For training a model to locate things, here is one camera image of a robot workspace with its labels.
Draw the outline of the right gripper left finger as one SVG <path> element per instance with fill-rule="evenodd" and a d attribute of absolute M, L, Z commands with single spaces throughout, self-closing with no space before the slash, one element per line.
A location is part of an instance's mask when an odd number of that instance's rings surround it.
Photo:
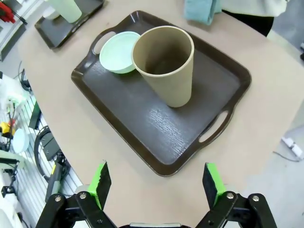
<path fill-rule="evenodd" d="M 39 217 L 35 228 L 73 228 L 78 221 L 86 221 L 90 228 L 114 228 L 104 212 L 111 186 L 107 162 L 99 165 L 87 190 L 70 197 L 53 194 Z"/>

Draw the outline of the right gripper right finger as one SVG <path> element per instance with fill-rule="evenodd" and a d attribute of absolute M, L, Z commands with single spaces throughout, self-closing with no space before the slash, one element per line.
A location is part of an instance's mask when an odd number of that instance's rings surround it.
<path fill-rule="evenodd" d="M 209 211 L 195 228 L 224 228 L 236 222 L 240 228 L 277 228 L 264 195 L 250 194 L 247 198 L 226 190 L 213 163 L 205 163 L 202 184 Z"/>

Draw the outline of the teal cloth mat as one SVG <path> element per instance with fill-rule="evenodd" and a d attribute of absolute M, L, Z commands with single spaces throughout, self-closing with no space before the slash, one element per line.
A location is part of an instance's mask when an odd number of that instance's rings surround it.
<path fill-rule="evenodd" d="M 188 21 L 195 21 L 210 25 L 214 15 L 222 11 L 221 0 L 185 0 L 184 17 Z"/>

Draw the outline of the black power supply box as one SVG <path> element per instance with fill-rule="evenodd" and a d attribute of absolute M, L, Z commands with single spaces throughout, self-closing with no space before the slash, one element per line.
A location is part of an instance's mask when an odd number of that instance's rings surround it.
<path fill-rule="evenodd" d="M 48 132 L 41 138 L 41 143 L 43 147 L 43 152 L 48 161 L 51 161 L 56 154 L 59 152 L 60 147 L 56 142 L 53 134 Z"/>

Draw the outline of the pale blue round bowl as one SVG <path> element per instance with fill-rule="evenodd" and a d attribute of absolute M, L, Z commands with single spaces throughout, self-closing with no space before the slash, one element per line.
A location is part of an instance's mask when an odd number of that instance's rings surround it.
<path fill-rule="evenodd" d="M 25 152 L 29 147 L 29 134 L 19 128 L 14 134 L 12 147 L 15 153 Z"/>

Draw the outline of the white power strip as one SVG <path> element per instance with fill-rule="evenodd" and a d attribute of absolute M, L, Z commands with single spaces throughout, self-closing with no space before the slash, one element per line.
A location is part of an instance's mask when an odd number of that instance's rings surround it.
<path fill-rule="evenodd" d="M 304 152 L 292 138 L 282 137 L 281 140 L 286 144 L 286 146 L 294 153 L 297 158 L 302 158 Z"/>

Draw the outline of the tan brown tall cup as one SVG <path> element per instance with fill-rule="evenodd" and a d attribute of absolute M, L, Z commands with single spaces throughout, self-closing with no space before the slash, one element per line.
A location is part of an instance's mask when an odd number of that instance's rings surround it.
<path fill-rule="evenodd" d="M 194 41 L 186 31 L 160 26 L 136 41 L 132 62 L 167 106 L 181 107 L 191 98 L 194 50 Z"/>

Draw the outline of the yellow emergency stop box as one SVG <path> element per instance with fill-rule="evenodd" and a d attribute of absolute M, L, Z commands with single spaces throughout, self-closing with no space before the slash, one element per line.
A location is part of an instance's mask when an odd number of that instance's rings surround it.
<path fill-rule="evenodd" d="M 8 122 L 0 123 L 0 135 L 5 138 L 13 138 L 15 129 Z"/>

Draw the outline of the mint green bowl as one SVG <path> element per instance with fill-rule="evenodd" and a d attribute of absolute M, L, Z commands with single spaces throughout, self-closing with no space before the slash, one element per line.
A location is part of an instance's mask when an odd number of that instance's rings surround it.
<path fill-rule="evenodd" d="M 102 67 L 116 74 L 126 74 L 135 70 L 132 52 L 139 37 L 136 32 L 125 31 L 106 41 L 99 54 Z"/>

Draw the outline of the person in cream sweater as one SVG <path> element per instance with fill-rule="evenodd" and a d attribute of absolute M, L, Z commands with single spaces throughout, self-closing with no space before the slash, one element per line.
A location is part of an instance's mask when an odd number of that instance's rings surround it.
<path fill-rule="evenodd" d="M 274 19 L 284 13 L 291 0 L 221 0 L 226 14 L 267 36 Z"/>

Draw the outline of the white bowl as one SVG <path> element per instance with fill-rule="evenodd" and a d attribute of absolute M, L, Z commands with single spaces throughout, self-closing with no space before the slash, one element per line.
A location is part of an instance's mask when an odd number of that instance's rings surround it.
<path fill-rule="evenodd" d="M 59 16 L 60 16 L 60 14 L 56 10 L 51 9 L 51 8 L 48 8 L 43 12 L 43 17 L 45 19 L 53 20 Z"/>

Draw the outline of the light green tall cup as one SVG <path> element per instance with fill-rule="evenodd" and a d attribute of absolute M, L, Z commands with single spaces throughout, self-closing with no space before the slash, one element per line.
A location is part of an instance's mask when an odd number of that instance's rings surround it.
<path fill-rule="evenodd" d="M 46 0 L 67 22 L 74 23 L 82 16 L 75 0 Z"/>

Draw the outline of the dark brown handled tray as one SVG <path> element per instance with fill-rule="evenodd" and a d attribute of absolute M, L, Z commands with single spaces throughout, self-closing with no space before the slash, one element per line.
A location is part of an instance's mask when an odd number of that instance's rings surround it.
<path fill-rule="evenodd" d="M 41 17 L 35 28 L 50 49 L 61 47 L 85 22 L 96 14 L 105 0 L 74 0 L 82 12 L 76 22 L 69 23 L 62 16 L 55 19 Z"/>
<path fill-rule="evenodd" d="M 138 71 L 106 70 L 94 52 L 97 40 L 73 70 L 71 79 L 102 117 L 158 175 L 174 175 L 216 140 L 249 89 L 250 72 L 197 36 L 193 89 L 183 107 L 170 108 Z"/>

